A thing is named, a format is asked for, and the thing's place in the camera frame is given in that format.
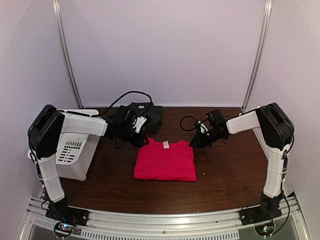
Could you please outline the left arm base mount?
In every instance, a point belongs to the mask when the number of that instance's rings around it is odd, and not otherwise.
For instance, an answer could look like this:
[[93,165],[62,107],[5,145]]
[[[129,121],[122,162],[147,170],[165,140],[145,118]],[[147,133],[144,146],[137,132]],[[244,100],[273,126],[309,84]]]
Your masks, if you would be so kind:
[[68,199],[64,197],[62,200],[57,202],[49,200],[49,206],[45,215],[50,219],[70,225],[86,226],[89,217],[89,211],[76,207],[70,207]]

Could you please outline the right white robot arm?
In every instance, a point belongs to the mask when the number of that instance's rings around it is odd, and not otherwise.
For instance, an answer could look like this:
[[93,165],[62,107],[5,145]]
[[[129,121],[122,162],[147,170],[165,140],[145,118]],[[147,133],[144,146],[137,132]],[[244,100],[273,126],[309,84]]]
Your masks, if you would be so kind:
[[295,128],[289,117],[273,102],[257,107],[236,117],[223,116],[220,110],[206,114],[204,121],[196,120],[195,135],[189,142],[192,148],[212,148],[218,140],[224,142],[230,135],[248,130],[260,129],[267,149],[267,175],[260,197],[260,206],[256,210],[259,220],[268,220],[284,198],[284,182],[288,171],[288,155],[294,145]]

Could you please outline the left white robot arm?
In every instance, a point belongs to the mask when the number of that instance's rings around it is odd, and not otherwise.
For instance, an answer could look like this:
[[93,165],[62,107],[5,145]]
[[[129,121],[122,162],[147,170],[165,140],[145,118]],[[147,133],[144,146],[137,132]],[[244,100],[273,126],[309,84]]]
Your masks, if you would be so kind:
[[55,204],[53,215],[61,222],[72,218],[71,209],[62,203],[66,195],[60,179],[87,178],[100,138],[121,140],[140,148],[149,142],[144,131],[148,122],[149,117],[137,115],[127,106],[105,117],[95,109],[57,109],[46,105],[27,132],[28,155],[49,200]]

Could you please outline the red garment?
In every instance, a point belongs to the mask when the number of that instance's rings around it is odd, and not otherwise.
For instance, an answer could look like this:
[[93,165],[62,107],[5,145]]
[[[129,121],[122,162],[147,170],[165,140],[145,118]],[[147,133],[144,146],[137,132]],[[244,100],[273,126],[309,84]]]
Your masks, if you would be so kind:
[[169,143],[149,138],[137,154],[133,177],[140,180],[195,182],[194,150],[184,140]]

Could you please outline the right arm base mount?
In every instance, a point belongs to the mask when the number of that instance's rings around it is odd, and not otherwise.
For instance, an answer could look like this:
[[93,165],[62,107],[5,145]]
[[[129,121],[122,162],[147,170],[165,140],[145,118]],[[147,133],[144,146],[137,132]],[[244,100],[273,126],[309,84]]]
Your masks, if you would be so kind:
[[280,209],[280,201],[282,199],[282,193],[275,197],[269,197],[261,193],[260,205],[254,207],[245,206],[239,210],[238,213],[242,225],[256,224],[282,216]]

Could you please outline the dark pinstriped shirt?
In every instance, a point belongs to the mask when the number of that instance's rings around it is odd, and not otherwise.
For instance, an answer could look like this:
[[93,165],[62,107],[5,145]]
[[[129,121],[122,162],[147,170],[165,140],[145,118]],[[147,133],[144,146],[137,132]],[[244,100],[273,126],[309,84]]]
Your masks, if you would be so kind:
[[163,107],[154,105],[151,102],[132,102],[124,106],[121,105],[115,114],[115,121],[122,127],[133,127],[138,118],[146,118],[146,122],[142,125],[142,129],[146,133],[156,133],[162,126]]

